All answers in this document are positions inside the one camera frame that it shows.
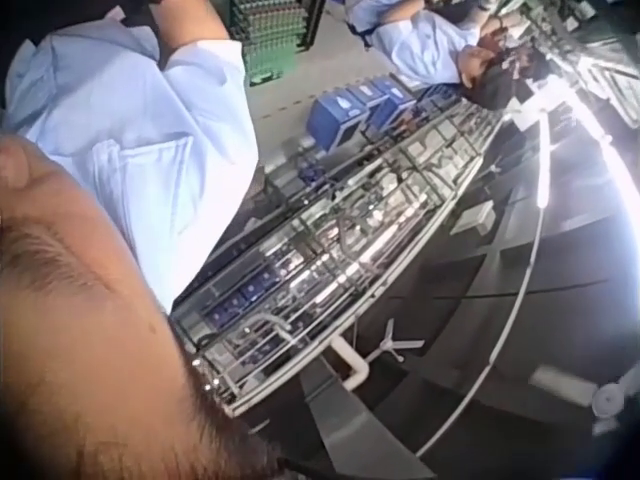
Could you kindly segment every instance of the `metal rack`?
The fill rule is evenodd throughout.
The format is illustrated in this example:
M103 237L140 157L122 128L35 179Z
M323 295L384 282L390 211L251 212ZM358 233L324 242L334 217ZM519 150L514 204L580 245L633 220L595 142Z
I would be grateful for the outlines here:
M538 45L562 68L563 75L611 102L630 128L640 127L640 70L625 47L630 35L609 25L604 38L588 35L587 27L602 20L589 2L563 4L562 13L539 0L528 3L534 6L528 17Z
M194 365L230 413L260 401L339 335L345 312L446 218L499 123L496 114L467 120L479 113L462 102L318 191L177 308Z

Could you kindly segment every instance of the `equipment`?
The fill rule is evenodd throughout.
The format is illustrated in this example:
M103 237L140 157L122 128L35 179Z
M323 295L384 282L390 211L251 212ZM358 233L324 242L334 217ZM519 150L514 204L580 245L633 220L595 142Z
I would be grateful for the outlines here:
M307 132L325 152L353 138L369 115L367 106L346 88L323 93L311 107Z
M378 107L384 102L388 95L382 93L370 80L360 85L351 85L347 87L358 100L364 103L369 109L369 118L371 118Z
M394 319L391 318L387 322L387 328L384 332L384 337L380 342L380 346L376 348L373 352L369 354L369 356L365 359L367 363L371 363L384 352L389 352L398 362L404 362L404 357L398 354L398 350L409 350L414 348L421 348L425 341L424 340L398 340L395 341L393 339L393 324Z
M548 365L539 366L529 383L567 402L591 407L597 418L593 425L593 435L602 435L618 428L616 416L624 409L625 397L631 397L640 391L640 362L616 382L600 387Z
M375 131L384 132L415 105L416 99L389 76L376 78L372 84L387 98L371 115L368 124Z

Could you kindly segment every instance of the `white pipe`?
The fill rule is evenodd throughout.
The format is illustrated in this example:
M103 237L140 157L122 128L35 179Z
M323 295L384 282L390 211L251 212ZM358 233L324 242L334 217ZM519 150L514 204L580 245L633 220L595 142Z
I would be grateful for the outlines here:
M498 355L502 351L504 344L507 341L507 337L509 333L511 333L511 329L513 328L513 324L515 322L516 317L518 316L518 312L520 311L520 305L524 300L524 296L527 292L527 288L529 287L529 280L531 279L531 274L533 273L533 267L536 263L536 257L538 256L538 247L540 246L540 238L542 237L542 224L544 221L544 211L545 207L549 201L549 168L550 168L550 157L551 149L549 145L549 117L546 113L543 113L540 116L540 176L538 179L538 198L537 203L540 207L538 214L538 225L536 227L535 237L533 239L533 246L531 248L531 254L529 256L529 264L527 265L527 270L524 273L524 278L522 279L522 284L520 285L520 290L518 290L518 296L516 297L516 301L513 304L513 308L511 309L511 313L509 314L509 318L502 328L502 332L500 333L500 338L496 342L493 350L491 351L491 355L489 355L489 362L484 367L471 389L464 396L458 407L453 411L453 413L447 418L447 420L442 424L442 426L438 429L438 431L425 443L417 452L416 456L421 457L429 450L439 439L442 437L447 430L453 425L453 423L460 417L462 412L471 400L473 399L476 392L480 389L482 384L484 383L487 375L493 368L496 360L498 359Z
M369 364L349 345L342 335L335 336L331 340L330 346L340 358L349 364L352 370L351 375L342 382L342 385L350 392L355 390L369 377Z
M289 325L285 319L267 312L260 312L256 313L252 317L249 317L249 319L245 322L245 325L250 325L258 320L264 320L265 322L269 322L271 325L273 325L273 329L284 341L291 344L296 343L294 342L293 335L289 333L291 331L291 325Z

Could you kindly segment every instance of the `white shirt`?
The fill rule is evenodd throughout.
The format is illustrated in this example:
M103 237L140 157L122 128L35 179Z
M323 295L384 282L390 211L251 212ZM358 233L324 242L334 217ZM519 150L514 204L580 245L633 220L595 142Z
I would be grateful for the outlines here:
M382 17L402 0L348 0L347 17L357 31L378 27L371 44L402 75L424 85L460 83L456 55L477 45L480 27L453 25L428 10L410 19L380 25Z
M95 195L169 312L236 213L258 150L239 43L185 46L163 71L158 57L149 28L113 20L26 43L3 127Z

